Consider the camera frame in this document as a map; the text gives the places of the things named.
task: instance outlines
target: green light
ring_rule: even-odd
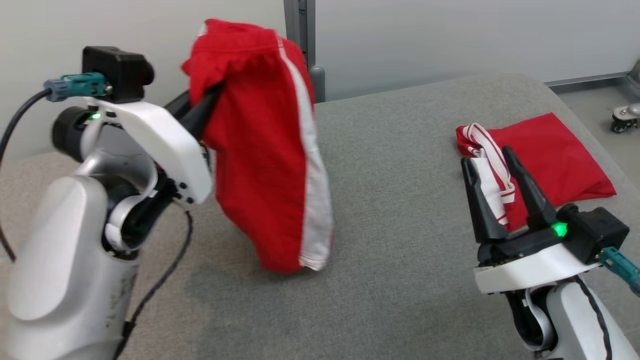
[[[558,234],[558,236],[560,236],[561,238],[564,238],[564,236],[566,235],[566,222],[556,222],[555,224],[551,225],[551,228],[553,228],[556,234]]]

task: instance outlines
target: gray table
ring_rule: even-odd
[[[541,83],[480,76],[328,102],[317,105],[336,219],[328,267],[266,273],[213,200],[191,206],[194,243],[146,307],[123,358],[527,358],[505,299],[480,294],[474,283],[477,247],[454,129],[472,122],[504,127],[549,112],[578,136],[619,193],[581,207],[605,206],[626,222],[632,232],[623,250],[640,263],[638,191]],[[46,184],[74,166],[47,154],[3,171],[0,219],[13,243],[27,236]],[[170,207],[146,248],[134,304],[185,231],[181,210]],[[8,269],[0,260],[3,282]],[[638,299],[606,270],[587,280],[640,350]]]

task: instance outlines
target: cable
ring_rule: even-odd
[[[122,329],[122,341],[118,345],[116,354],[113,357],[114,360],[118,359],[120,354],[122,354],[122,351],[124,350],[124,348],[127,346],[129,337],[131,337],[131,333],[133,332],[133,329],[136,327],[136,320],[138,319],[138,316],[142,312],[142,309],[145,307],[147,302],[151,300],[151,298],[154,296],[156,291],[164,284],[164,282],[169,278],[169,276],[171,276],[171,274],[175,271],[175,269],[178,267],[178,264],[180,263],[180,261],[182,261],[182,258],[187,252],[189,245],[191,244],[191,235],[193,234],[193,217],[191,216],[191,213],[189,212],[189,210],[185,209],[184,214],[187,216],[187,220],[189,222],[188,224],[189,230],[187,232],[187,238],[184,240],[184,244],[182,245],[180,252],[178,252],[178,255],[173,260],[173,263],[171,263],[171,266],[169,266],[169,268],[166,269],[166,271],[164,272],[160,280],[158,280],[156,284],[153,285],[153,287],[151,287],[151,290],[147,292],[145,297],[142,298],[142,301],[140,302],[140,304],[138,304],[138,306],[136,307],[136,310],[133,312],[133,315],[131,316],[131,320],[124,323],[124,328]]]
[[[593,294],[591,294],[591,292],[589,291],[589,288],[587,288],[587,286],[584,284],[584,281],[582,281],[582,279],[578,275],[574,276],[573,280],[577,282],[578,285],[580,285],[580,289],[582,289],[582,292],[587,296],[587,298],[589,299],[589,304],[591,305],[591,308],[596,313],[596,317],[598,318],[598,325],[600,325],[600,329],[602,330],[602,338],[604,340],[604,349],[607,352],[607,357],[605,357],[605,359],[611,360],[612,359],[611,339],[609,338],[609,330],[607,329],[607,324],[604,322],[604,317],[602,316],[602,312],[598,307],[598,303],[596,303],[596,299],[594,299]]]
[[[37,94],[32,96],[29,100],[27,100],[24,104],[22,104],[22,106],[18,109],[18,111],[15,112],[15,114],[11,118],[11,121],[9,121],[9,124],[6,126],[6,129],[4,130],[4,135],[2,136],[2,141],[0,142],[0,167],[2,166],[2,159],[4,157],[6,146],[9,144],[9,138],[11,137],[11,134],[13,134],[13,130],[15,130],[15,126],[18,124],[18,121],[20,121],[20,118],[22,118],[24,113],[27,112],[27,110],[29,110],[29,108],[32,107],[36,102],[38,102],[38,100],[43,99],[44,97],[47,97],[49,94],[51,94],[51,89],[46,89],[46,90],[42,90],[41,92],[38,92]],[[1,225],[0,225],[0,242],[2,242],[2,247],[4,248],[4,251],[7,253],[7,255],[9,255],[9,259],[11,259],[11,262],[14,262],[15,253],[13,252],[13,249],[11,249],[11,245],[9,245],[9,243],[6,241],[6,236],[2,231]]]

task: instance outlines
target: teal connector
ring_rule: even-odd
[[[640,270],[614,247],[606,247],[598,259],[604,267],[619,276],[631,287],[636,296],[640,297]]]
[[[110,86],[99,72],[64,75],[59,79],[47,80],[44,87],[51,89],[51,95],[47,96],[51,102],[64,101],[73,96],[103,96],[110,91]]]

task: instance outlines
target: folded red garment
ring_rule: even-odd
[[[209,19],[182,69],[192,104],[225,82],[203,140],[216,151],[216,198],[262,266],[324,267],[331,198],[300,49],[272,29]]]
[[[502,157],[500,149],[505,145],[513,148],[556,208],[571,201],[616,194],[613,184],[580,140],[552,113],[504,129],[485,130],[478,124],[460,126],[456,137],[462,155],[488,160],[487,169],[492,171],[499,187],[507,221],[499,215],[497,218],[507,230],[525,225],[527,210]]]

